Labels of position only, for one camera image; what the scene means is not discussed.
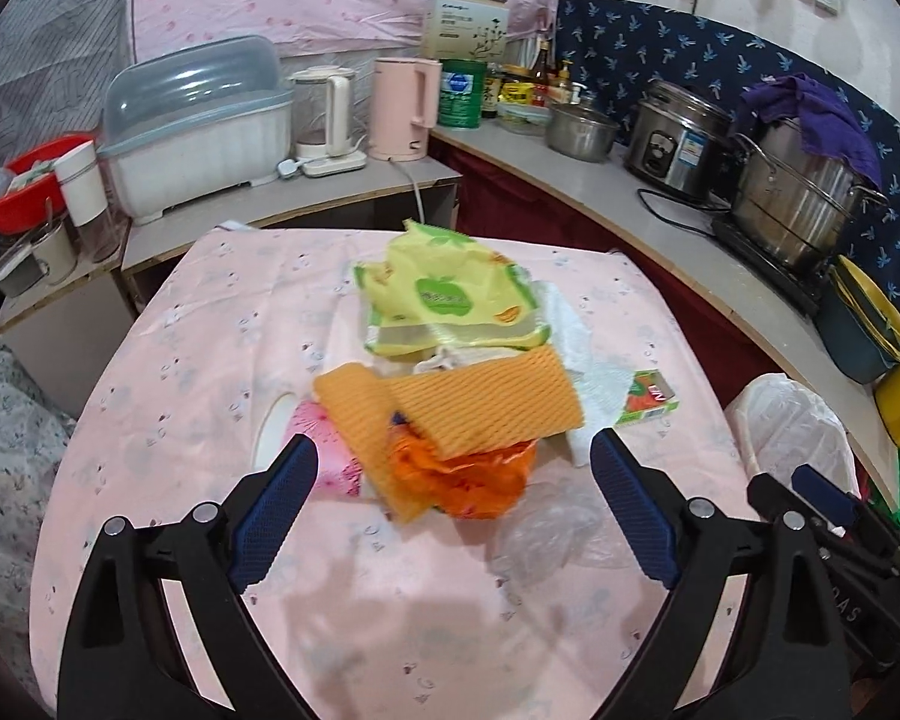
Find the stacked yellow blue basins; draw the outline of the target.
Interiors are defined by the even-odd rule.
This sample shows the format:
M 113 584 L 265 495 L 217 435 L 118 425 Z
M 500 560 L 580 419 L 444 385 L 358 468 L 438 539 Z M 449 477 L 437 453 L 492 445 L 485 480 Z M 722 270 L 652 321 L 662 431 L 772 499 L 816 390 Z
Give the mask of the stacked yellow blue basins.
M 827 354 L 845 377 L 877 382 L 900 363 L 900 313 L 852 260 L 827 270 L 813 319 Z

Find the yellow condiment jar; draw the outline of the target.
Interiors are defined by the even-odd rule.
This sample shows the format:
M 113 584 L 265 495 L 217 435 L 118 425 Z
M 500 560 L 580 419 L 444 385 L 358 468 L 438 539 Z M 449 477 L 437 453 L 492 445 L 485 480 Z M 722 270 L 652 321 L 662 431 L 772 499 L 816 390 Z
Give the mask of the yellow condiment jar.
M 499 67 L 500 88 L 497 99 L 507 104 L 533 104 L 536 99 L 536 83 L 529 68 L 502 64 Z

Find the white tumbler cup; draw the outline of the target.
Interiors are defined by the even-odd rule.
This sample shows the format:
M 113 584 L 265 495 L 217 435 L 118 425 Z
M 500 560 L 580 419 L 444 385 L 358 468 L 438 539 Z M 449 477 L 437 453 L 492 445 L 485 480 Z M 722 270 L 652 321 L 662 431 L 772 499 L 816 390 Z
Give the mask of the white tumbler cup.
M 53 172 L 77 227 L 87 226 L 107 211 L 109 200 L 92 142 L 81 143 L 56 158 Z

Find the large steel steamer pot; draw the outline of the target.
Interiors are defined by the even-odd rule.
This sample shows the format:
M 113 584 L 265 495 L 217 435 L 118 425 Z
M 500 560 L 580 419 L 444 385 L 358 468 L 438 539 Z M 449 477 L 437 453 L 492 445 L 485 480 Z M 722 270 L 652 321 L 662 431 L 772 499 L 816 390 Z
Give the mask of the large steel steamer pot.
M 759 140 L 743 132 L 730 137 L 746 156 L 733 219 L 785 268 L 821 265 L 866 205 L 888 205 L 843 160 L 806 151 L 797 119 L 763 125 L 759 133 Z

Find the white glass electric kettle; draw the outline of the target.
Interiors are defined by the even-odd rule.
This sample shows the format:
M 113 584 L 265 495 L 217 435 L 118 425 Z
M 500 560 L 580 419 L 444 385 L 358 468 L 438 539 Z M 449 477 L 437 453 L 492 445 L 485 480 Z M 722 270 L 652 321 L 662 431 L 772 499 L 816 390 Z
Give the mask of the white glass electric kettle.
M 314 65 L 291 73 L 290 156 L 278 164 L 281 179 L 310 179 L 364 169 L 367 154 L 354 135 L 356 72 L 339 65 Z

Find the white lined trash bin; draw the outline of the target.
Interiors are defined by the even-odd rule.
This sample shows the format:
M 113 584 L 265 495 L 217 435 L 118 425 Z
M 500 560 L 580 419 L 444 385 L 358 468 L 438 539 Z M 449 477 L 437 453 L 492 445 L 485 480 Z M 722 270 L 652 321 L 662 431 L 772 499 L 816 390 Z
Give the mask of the white lined trash bin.
M 859 494 L 844 425 L 800 382 L 785 374 L 756 377 L 725 408 L 725 418 L 750 478 L 769 473 L 792 486 L 792 473 L 809 465 L 844 493 Z

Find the steel rice cooker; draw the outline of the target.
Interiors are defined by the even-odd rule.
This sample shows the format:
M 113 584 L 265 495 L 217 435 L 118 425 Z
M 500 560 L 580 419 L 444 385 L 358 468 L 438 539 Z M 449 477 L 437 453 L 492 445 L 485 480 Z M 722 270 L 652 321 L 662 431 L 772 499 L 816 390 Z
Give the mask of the steel rice cooker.
M 731 117 L 690 89 L 653 80 L 635 105 L 624 166 L 655 187 L 702 205 L 728 146 Z

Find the yellow green apple bag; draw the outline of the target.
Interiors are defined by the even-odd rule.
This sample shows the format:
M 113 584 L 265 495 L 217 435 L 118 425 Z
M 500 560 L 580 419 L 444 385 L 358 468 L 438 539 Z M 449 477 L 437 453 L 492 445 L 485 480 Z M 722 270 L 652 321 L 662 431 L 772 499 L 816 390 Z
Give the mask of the yellow green apple bag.
M 526 351 L 551 335 L 528 271 L 447 227 L 407 221 L 382 260 L 354 265 L 354 278 L 365 348 L 382 358 L 439 346 Z

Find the purple towel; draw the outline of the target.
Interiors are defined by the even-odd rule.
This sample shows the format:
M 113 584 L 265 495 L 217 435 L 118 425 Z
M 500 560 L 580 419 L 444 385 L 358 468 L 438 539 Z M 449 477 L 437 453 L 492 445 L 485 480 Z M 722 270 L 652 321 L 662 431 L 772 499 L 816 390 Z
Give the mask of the purple towel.
M 806 73 L 775 78 L 741 91 L 735 132 L 749 133 L 764 125 L 793 119 L 802 129 L 802 150 L 813 156 L 842 161 L 866 185 L 883 188 L 880 158 L 854 112 L 829 86 Z

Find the orange plastic bag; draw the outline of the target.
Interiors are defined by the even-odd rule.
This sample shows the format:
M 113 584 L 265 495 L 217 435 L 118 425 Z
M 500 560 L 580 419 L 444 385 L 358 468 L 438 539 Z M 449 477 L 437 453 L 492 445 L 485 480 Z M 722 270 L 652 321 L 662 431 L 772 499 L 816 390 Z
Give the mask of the orange plastic bag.
M 453 518 L 493 520 L 525 493 L 536 463 L 536 442 L 440 458 L 432 442 L 408 424 L 393 424 L 386 444 L 388 466 L 405 493 Z

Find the white cardboard box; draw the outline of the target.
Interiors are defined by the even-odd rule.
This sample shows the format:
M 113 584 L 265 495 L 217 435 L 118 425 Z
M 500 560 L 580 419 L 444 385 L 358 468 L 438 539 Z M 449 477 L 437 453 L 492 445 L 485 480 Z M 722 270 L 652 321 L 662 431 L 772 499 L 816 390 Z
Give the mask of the white cardboard box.
M 507 32 L 507 0 L 425 0 L 421 55 L 497 62 L 504 57 Z

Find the navy floral cloth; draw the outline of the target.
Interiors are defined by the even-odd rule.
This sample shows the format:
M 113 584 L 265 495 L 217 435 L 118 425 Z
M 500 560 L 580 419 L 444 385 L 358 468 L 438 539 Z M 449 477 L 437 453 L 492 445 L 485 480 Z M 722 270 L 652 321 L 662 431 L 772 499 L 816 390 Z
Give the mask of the navy floral cloth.
M 870 138 L 881 169 L 883 208 L 870 208 L 841 242 L 900 312 L 900 121 L 831 71 L 764 37 L 720 21 L 629 0 L 557 0 L 557 58 L 631 135 L 635 105 L 652 80 L 676 83 L 725 112 L 759 82 L 803 73 L 831 88 Z

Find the pink paper cup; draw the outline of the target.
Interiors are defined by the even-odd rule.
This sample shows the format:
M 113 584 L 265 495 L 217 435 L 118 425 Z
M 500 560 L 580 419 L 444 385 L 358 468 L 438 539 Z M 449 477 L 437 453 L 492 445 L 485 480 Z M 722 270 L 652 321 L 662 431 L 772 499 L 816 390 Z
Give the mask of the pink paper cup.
M 349 500 L 374 495 L 361 464 L 329 419 L 328 411 L 316 401 L 294 394 L 281 395 L 261 422 L 253 470 L 266 470 L 297 434 L 308 437 L 317 449 L 317 481 L 312 489 L 315 497 Z

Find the clear plastic bag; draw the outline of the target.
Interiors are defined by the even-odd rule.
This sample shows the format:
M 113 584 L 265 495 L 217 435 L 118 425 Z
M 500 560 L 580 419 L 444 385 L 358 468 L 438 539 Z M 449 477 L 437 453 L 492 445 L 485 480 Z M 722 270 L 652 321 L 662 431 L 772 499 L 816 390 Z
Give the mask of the clear plastic bag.
M 494 525 L 487 566 L 497 577 L 531 587 L 567 566 L 635 566 L 610 507 L 595 489 L 571 483 L 536 483 Z

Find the red plastic basin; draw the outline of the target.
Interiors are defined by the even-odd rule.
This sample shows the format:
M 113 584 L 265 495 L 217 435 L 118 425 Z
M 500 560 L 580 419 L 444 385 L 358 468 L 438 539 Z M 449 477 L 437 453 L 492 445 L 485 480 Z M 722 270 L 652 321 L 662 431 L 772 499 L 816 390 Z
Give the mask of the red plastic basin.
M 94 137 L 90 133 L 64 133 L 61 137 L 42 143 L 37 148 L 17 156 L 15 160 L 9 161 L 6 167 L 11 169 L 14 174 L 22 176 L 37 163 L 57 160 L 69 153 L 71 149 L 93 141 Z M 61 193 L 58 179 L 53 171 L 46 172 L 22 188 L 7 190 L 2 195 L 0 199 L 0 234 L 17 236 L 17 234 L 40 227 L 48 221 L 46 208 L 51 208 L 55 215 L 66 210 L 63 193 Z

